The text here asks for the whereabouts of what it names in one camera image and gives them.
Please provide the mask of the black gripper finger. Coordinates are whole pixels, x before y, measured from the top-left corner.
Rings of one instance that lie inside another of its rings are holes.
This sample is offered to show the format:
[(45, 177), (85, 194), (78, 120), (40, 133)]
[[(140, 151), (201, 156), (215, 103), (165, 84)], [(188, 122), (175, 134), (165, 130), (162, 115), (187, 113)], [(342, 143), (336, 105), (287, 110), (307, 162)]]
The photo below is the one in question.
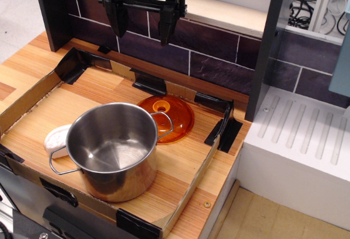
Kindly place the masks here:
[(103, 5), (114, 34), (123, 37), (128, 27), (128, 11), (123, 1), (103, 0)]
[(162, 46), (169, 43), (174, 33), (178, 20), (178, 3), (177, 0), (165, 0), (160, 11), (160, 20), (158, 24), (160, 42)]

